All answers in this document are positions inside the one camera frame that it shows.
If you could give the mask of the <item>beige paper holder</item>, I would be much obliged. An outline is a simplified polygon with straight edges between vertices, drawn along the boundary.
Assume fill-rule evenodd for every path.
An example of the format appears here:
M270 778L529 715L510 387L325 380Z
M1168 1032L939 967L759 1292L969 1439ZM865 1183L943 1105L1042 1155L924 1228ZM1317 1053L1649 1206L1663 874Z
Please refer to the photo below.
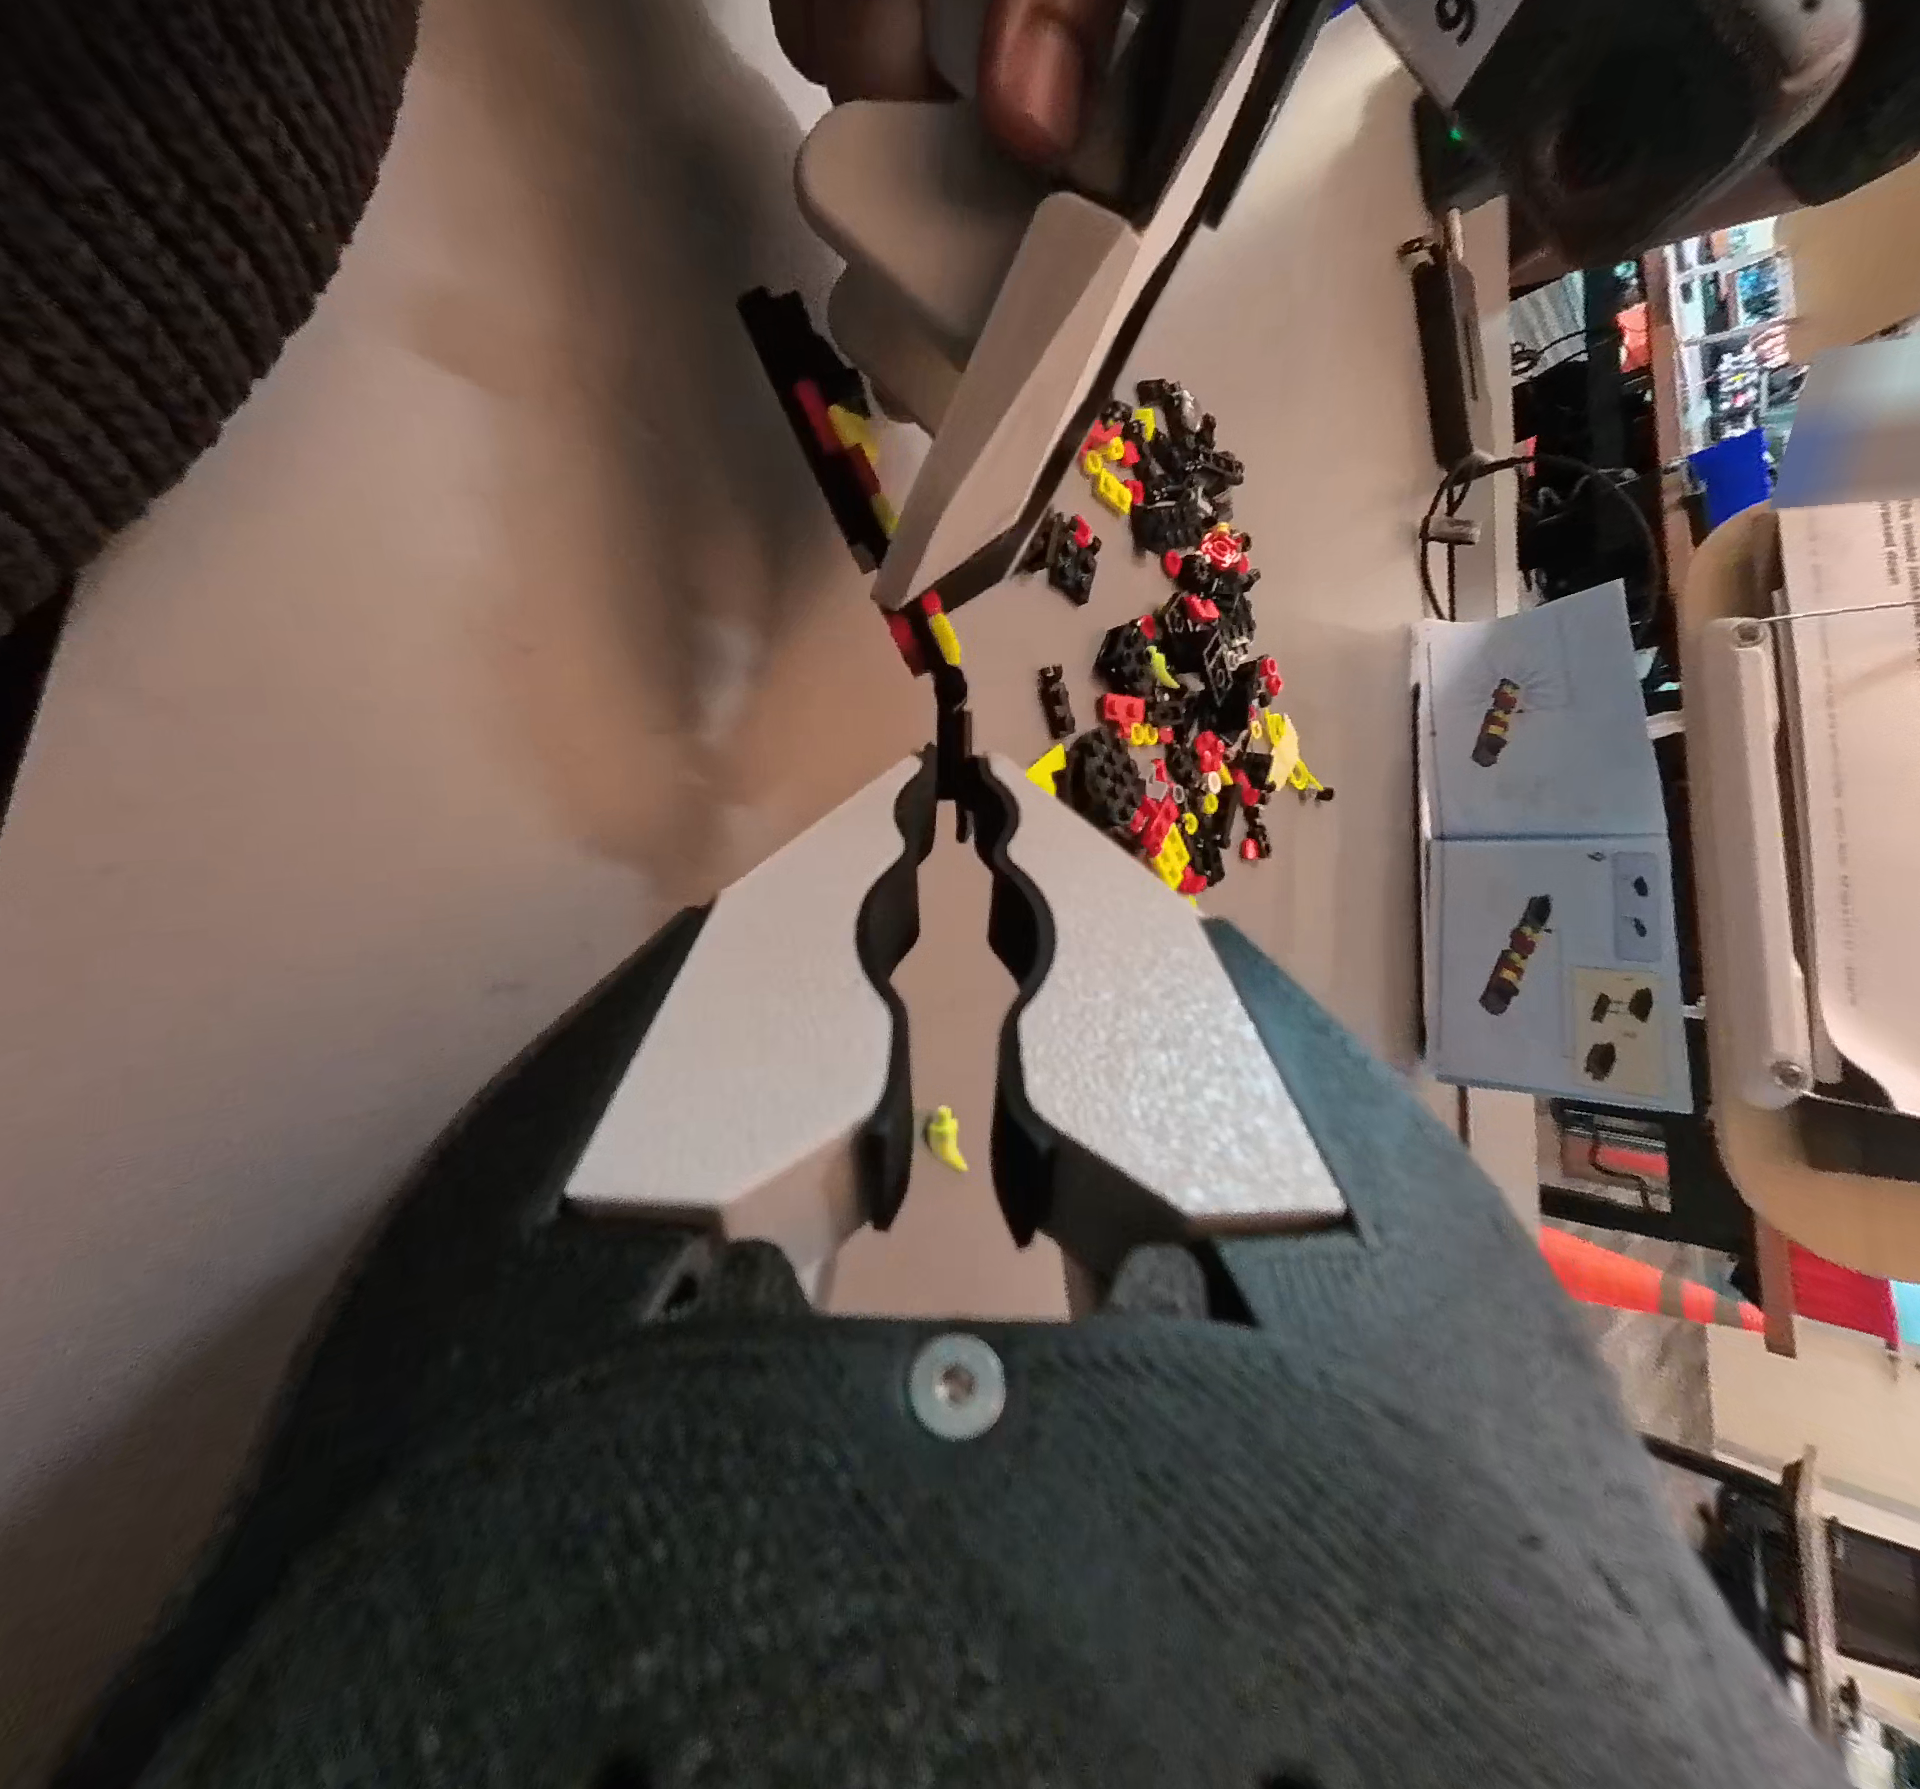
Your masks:
M1772 503L1680 576L1719 1149L1795 1246L1918 1281L1918 297L1820 318Z

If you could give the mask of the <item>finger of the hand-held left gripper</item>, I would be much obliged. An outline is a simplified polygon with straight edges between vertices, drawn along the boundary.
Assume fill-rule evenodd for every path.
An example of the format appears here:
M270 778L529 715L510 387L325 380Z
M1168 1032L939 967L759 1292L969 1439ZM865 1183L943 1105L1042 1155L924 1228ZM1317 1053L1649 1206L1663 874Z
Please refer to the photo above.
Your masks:
M1075 437L1140 245L1133 225L1080 194L1039 204L909 489L876 577L879 607L909 607L1021 528L1057 447Z

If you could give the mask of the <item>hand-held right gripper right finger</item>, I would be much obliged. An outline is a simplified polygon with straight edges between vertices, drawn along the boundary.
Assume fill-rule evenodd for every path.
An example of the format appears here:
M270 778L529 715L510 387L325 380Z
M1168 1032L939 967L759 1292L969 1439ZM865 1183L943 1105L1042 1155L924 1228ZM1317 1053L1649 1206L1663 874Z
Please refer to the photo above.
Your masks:
M1152 1246L1347 1225L1229 935L1010 759L975 762L988 945L1013 998L995 1035L990 1177L1018 1248L1114 1283Z

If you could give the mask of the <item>black flat device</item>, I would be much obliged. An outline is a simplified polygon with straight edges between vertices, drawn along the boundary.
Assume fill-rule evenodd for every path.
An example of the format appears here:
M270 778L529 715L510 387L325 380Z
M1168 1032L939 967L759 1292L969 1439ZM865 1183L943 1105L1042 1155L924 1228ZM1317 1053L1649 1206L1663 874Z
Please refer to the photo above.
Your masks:
M1444 477L1493 458L1493 387L1485 370L1485 335L1477 282L1463 251L1444 239L1404 247L1423 354L1429 433Z

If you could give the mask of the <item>orange traffic cone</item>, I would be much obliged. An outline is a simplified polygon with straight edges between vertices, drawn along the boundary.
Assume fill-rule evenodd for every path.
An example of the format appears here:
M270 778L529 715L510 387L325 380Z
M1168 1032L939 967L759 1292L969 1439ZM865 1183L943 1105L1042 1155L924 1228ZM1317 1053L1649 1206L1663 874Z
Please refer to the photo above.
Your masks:
M1698 1326L1739 1326L1750 1335L1768 1333L1768 1318L1754 1303L1719 1292L1709 1283L1663 1272L1619 1251L1600 1248L1549 1220L1537 1228L1537 1248L1567 1298L1581 1306L1612 1314L1663 1317Z

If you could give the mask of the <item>light blue instruction booklet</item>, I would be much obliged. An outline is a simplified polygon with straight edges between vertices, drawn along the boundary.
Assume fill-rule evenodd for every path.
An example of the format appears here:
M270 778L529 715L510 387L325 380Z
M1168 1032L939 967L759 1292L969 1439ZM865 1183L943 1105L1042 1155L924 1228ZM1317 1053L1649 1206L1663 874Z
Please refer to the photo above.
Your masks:
M1671 838L1624 589L1415 629L1437 1082L1693 1110Z

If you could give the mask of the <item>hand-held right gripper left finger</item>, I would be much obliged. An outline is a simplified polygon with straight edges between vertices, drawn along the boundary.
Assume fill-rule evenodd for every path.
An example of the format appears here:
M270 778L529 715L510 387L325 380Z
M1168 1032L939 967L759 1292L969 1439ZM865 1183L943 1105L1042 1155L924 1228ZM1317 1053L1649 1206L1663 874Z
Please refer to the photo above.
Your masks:
M772 1246L808 1298L894 1220L915 1127L894 975L936 826L923 751L712 901L588 1130L573 1212Z

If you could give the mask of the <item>pile of lego pieces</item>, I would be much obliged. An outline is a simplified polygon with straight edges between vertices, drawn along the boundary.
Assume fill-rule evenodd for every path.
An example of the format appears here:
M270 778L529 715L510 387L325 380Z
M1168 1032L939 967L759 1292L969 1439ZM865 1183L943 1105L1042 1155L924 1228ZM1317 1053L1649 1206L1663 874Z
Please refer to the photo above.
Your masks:
M1091 710L1072 710L1064 664L1036 700L1047 741L1069 741L1069 811L1199 902L1232 866L1276 853L1269 805L1329 807L1284 710L1284 670L1261 647L1256 537L1239 524L1241 461L1177 380L1144 377L1109 401L1075 472L1154 566L1152 599L1091 648Z

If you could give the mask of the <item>partly built lego model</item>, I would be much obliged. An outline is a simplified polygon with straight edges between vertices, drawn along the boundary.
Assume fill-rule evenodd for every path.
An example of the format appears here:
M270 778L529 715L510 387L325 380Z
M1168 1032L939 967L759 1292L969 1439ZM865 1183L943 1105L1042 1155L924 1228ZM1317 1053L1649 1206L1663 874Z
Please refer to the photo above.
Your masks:
M900 511L879 477L876 403L850 362L843 362L793 290L750 287L735 301L782 420L797 437L841 539L865 577L874 602L912 677L967 707L962 648L936 591L900 607L879 593L879 566L891 554Z

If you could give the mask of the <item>black wedge lego piece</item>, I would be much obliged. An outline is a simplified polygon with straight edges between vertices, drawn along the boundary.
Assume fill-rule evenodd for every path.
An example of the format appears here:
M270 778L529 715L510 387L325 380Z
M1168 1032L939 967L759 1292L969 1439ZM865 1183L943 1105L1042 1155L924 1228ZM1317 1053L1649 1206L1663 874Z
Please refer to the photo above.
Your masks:
M936 660L931 664L931 693L936 703L932 781L936 801L953 807L960 846L975 834L975 718L972 686L960 664Z

